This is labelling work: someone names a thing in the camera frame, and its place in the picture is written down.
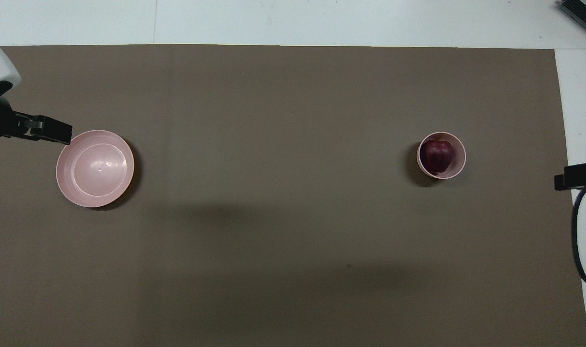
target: brown mat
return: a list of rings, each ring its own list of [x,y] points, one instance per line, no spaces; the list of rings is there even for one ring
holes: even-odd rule
[[[97,211],[0,139],[0,346],[585,345],[553,51],[11,47],[13,108],[138,160]],[[463,173],[414,149],[456,134]]]

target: bowl rim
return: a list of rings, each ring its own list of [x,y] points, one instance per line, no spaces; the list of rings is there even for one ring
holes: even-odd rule
[[[454,139],[456,139],[456,141],[458,141],[458,144],[460,145],[460,147],[462,147],[462,150],[464,152],[464,160],[462,161],[462,165],[461,165],[460,169],[451,176],[441,177],[441,176],[433,175],[428,170],[426,170],[425,167],[423,167],[423,164],[421,164],[421,146],[428,140],[428,138],[430,138],[430,136],[435,135],[435,134],[447,134],[449,136],[452,136]],[[462,169],[464,169],[464,166],[466,165],[466,148],[462,144],[462,141],[460,141],[460,139],[452,133],[433,132],[432,134],[429,134],[428,136],[423,138],[423,140],[421,140],[421,142],[419,143],[419,146],[417,147],[417,164],[419,165],[419,169],[421,169],[421,171],[423,171],[423,173],[425,173],[426,175],[433,177],[433,178],[436,178],[438,180],[449,180],[450,178],[454,178],[455,176],[458,176],[460,174],[460,172],[462,172]]]

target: small pink cup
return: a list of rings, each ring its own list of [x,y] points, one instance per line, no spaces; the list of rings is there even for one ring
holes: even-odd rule
[[[430,140],[447,141],[451,144],[451,147],[454,150],[453,160],[445,172],[437,172],[436,174],[433,174],[426,170],[425,167],[423,167],[423,164],[421,164],[421,146]],[[464,169],[465,163],[466,151],[464,149],[464,145],[456,136],[450,133],[436,132],[429,134],[425,137],[425,139],[423,139],[423,141],[421,141],[421,143],[419,143],[419,147],[417,148],[417,164],[419,165],[419,169],[421,169],[421,171],[423,171],[423,173],[426,175],[438,178],[439,180],[447,180],[457,176],[460,172],[462,172],[462,169]]]

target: pink plate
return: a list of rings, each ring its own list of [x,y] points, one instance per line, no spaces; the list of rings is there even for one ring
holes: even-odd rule
[[[130,185],[134,156],[117,134],[91,130],[72,139],[57,160],[57,184],[71,202],[100,207],[114,202]]]

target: pink bowl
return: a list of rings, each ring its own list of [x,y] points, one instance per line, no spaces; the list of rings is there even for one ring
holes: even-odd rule
[[[130,185],[134,156],[117,134],[91,130],[72,139],[57,160],[57,185],[71,202],[100,207],[114,202]]]
[[[451,144],[451,147],[454,150],[453,160],[447,167],[445,172],[438,172],[436,174],[430,173],[428,170],[423,167],[421,164],[421,146],[429,141],[429,140],[438,140],[438,141],[447,141]],[[423,173],[430,177],[438,178],[439,180],[447,180],[449,178],[457,176],[462,169],[464,169],[464,164],[466,163],[466,151],[464,149],[464,145],[462,142],[453,134],[446,133],[446,132],[436,132],[429,134],[428,136],[421,141],[419,147],[417,148],[417,164]]]

